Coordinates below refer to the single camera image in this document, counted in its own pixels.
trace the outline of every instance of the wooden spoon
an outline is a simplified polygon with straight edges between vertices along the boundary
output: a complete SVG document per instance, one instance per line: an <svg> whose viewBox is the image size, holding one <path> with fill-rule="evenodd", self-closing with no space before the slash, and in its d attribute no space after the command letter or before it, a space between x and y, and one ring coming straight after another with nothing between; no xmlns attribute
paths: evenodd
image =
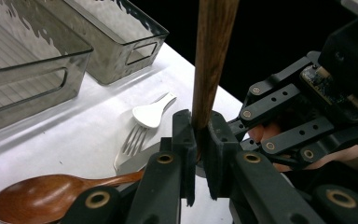
<svg viewBox="0 0 358 224"><path fill-rule="evenodd" d="M22 180L0 191L0 221L50 223L61 219L77 196L86 189L118 186L138 181L144 171L105 179L73 175L42 175Z"/></svg>

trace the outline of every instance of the fork tines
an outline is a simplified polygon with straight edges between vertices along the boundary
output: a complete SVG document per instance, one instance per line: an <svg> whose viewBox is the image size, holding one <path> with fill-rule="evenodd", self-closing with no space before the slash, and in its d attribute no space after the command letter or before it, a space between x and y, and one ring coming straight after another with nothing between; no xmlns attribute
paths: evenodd
<svg viewBox="0 0 358 224"><path fill-rule="evenodd" d="M121 153L128 156L134 156L136 153L140 152L142 145L144 144L147 130L147 128L135 124L121 148Z"/></svg>
<svg viewBox="0 0 358 224"><path fill-rule="evenodd" d="M116 155L114 163L116 171L124 161L127 161L129 158L141 151L148 130L148 128L143 127L138 123L133 126L131 132L126 138L126 141Z"/></svg>

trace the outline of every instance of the translucent tray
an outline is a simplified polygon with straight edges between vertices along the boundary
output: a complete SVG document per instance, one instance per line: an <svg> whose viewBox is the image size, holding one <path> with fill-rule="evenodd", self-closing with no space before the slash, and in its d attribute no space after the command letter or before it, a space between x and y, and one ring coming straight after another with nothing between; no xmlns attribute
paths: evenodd
<svg viewBox="0 0 358 224"><path fill-rule="evenodd" d="M0 0L0 129L77 96L92 46L34 0Z"/></svg>
<svg viewBox="0 0 358 224"><path fill-rule="evenodd" d="M169 32L127 0L38 0L94 47L87 71L111 84L152 64Z"/></svg>

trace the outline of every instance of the hex screw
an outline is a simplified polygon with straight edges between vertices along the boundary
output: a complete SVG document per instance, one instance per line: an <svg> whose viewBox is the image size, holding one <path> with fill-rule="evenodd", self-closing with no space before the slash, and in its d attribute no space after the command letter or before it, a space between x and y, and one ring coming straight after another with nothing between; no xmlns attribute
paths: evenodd
<svg viewBox="0 0 358 224"><path fill-rule="evenodd" d="M339 52L339 51L336 52L335 57L336 57L336 60L337 60L339 63L343 63L344 60L345 60L344 55L342 55L342 53Z"/></svg>
<svg viewBox="0 0 358 224"><path fill-rule="evenodd" d="M258 87L253 87L253 88L252 88L252 92L254 92L254 93L260 93L260 88L258 88Z"/></svg>
<svg viewBox="0 0 358 224"><path fill-rule="evenodd" d="M309 149L304 150L304 156L306 156L308 159L312 159L313 158L313 152Z"/></svg>
<svg viewBox="0 0 358 224"><path fill-rule="evenodd" d="M275 145L274 145L273 143L267 143L267 144L266 144L266 147L267 147L269 150L275 149Z"/></svg>
<svg viewBox="0 0 358 224"><path fill-rule="evenodd" d="M245 110L242 113L246 118L250 118L252 116L252 113L249 110Z"/></svg>

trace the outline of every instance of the white surface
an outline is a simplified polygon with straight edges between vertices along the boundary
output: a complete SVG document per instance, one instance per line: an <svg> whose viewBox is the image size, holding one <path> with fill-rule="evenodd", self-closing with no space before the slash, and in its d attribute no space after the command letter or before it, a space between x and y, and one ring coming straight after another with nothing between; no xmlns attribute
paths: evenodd
<svg viewBox="0 0 358 224"><path fill-rule="evenodd" d="M164 92L177 96L145 147L172 136L172 114L192 107L194 66L164 44L154 63L109 86L85 75L79 95L0 130L0 190L23 179L52 174L104 178L116 175L113 161L135 120L131 110ZM241 102L223 89L213 110L237 117ZM196 179L196 201L182 201L182 222L232 224L228 199L213 201L205 179Z"/></svg>

